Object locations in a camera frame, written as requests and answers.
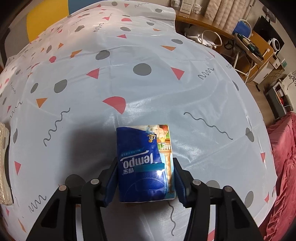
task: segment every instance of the gray circle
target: gray circle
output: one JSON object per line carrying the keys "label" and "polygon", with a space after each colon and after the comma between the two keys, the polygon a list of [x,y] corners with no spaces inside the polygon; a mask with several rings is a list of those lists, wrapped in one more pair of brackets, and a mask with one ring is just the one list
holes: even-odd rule
{"label": "gray circle", "polygon": [[225,186],[224,189],[226,192],[232,192],[233,190],[231,186]]}
{"label": "gray circle", "polygon": [[249,191],[246,195],[246,198],[244,199],[244,205],[246,208],[250,207],[254,200],[254,193],[252,191]]}
{"label": "gray circle", "polygon": [[236,87],[237,90],[239,90],[237,84],[233,81],[234,86]]}
{"label": "gray circle", "polygon": [[55,91],[55,93],[62,92],[66,88],[67,83],[68,83],[67,80],[61,80],[58,83],[56,83],[54,85],[54,91]]}
{"label": "gray circle", "polygon": [[212,188],[220,188],[219,183],[218,183],[217,181],[215,181],[215,180],[210,180],[210,181],[208,181],[208,182],[206,183],[206,185],[207,185],[208,187],[212,187]]}
{"label": "gray circle", "polygon": [[91,184],[93,184],[93,185],[96,185],[99,182],[100,182],[99,179],[96,179],[96,178],[94,178],[94,179],[91,180]]}
{"label": "gray circle", "polygon": [[192,181],[192,183],[193,183],[194,185],[196,185],[196,186],[199,186],[202,182],[201,182],[200,180],[198,180],[198,179],[194,179],[194,180]]}
{"label": "gray circle", "polygon": [[131,30],[129,29],[129,28],[127,28],[127,27],[121,27],[120,28],[122,31],[127,31],[127,32],[130,32]]}
{"label": "gray circle", "polygon": [[47,50],[46,50],[46,53],[48,53],[51,49],[52,49],[52,46],[49,45],[48,48],[47,48]]}
{"label": "gray circle", "polygon": [[249,138],[251,142],[254,142],[255,139],[254,139],[253,132],[251,132],[249,128],[246,128],[246,136]]}
{"label": "gray circle", "polygon": [[37,89],[38,83],[35,83],[31,89],[31,94]]}
{"label": "gray circle", "polygon": [[176,44],[183,44],[183,41],[181,41],[179,39],[172,39],[172,41]]}
{"label": "gray circle", "polygon": [[146,76],[151,73],[151,67],[145,63],[137,64],[133,68],[133,72],[137,75]]}
{"label": "gray circle", "polygon": [[65,191],[66,189],[67,189],[67,186],[66,185],[59,186],[59,190],[60,191]]}
{"label": "gray circle", "polygon": [[17,129],[15,130],[15,133],[13,134],[12,140],[13,140],[13,143],[15,143],[17,141]]}
{"label": "gray circle", "polygon": [[102,50],[96,55],[96,60],[105,59],[110,56],[110,52],[108,50]]}
{"label": "gray circle", "polygon": [[75,30],[75,32],[79,32],[81,29],[83,29],[84,28],[84,25],[79,25],[78,27],[77,27],[77,29]]}

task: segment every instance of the table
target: table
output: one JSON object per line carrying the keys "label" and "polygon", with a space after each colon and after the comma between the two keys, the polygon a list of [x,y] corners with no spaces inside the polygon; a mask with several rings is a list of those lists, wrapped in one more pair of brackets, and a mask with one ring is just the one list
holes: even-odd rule
{"label": "table", "polygon": [[197,25],[206,29],[209,29],[211,31],[216,32],[217,34],[223,35],[229,39],[234,39],[234,36],[230,33],[224,32],[219,25],[213,23],[213,21],[209,20],[208,18],[205,18],[201,14],[196,13],[183,13],[179,10],[175,9],[176,11],[176,21],[184,22],[184,23],[190,23],[193,25]]}

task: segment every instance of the tissue pack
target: tissue pack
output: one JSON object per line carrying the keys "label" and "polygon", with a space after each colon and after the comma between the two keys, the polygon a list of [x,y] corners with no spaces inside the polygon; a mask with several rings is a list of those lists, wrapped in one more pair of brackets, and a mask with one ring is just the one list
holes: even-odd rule
{"label": "tissue pack", "polygon": [[118,127],[116,134],[120,202],[174,199],[168,125]]}

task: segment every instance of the red bed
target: red bed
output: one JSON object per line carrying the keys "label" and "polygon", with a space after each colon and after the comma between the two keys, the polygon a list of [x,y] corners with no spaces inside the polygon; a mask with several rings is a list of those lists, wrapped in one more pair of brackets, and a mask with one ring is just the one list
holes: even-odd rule
{"label": "red bed", "polygon": [[265,241],[279,241],[296,217],[296,114],[288,113],[267,132],[278,176],[277,198],[259,229]]}

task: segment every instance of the white wall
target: white wall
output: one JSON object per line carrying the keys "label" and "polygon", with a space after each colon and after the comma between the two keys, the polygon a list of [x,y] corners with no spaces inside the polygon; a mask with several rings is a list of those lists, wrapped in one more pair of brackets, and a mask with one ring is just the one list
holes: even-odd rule
{"label": "white wall", "polygon": [[[249,16],[248,22],[250,23],[251,27],[253,28],[256,24],[259,17],[262,15],[265,16],[265,13],[262,10],[263,4],[256,0],[256,3],[254,7],[252,8],[251,14]],[[279,36],[284,41],[284,46],[282,47],[281,51],[277,54],[277,56],[283,60],[286,59],[287,66],[285,68],[285,74],[288,74],[290,72],[293,72],[296,70],[296,48],[290,39],[289,35],[283,28],[283,26],[280,24],[280,22],[277,20],[276,23],[271,22],[270,23],[272,27],[276,30],[276,32],[279,34]]]}

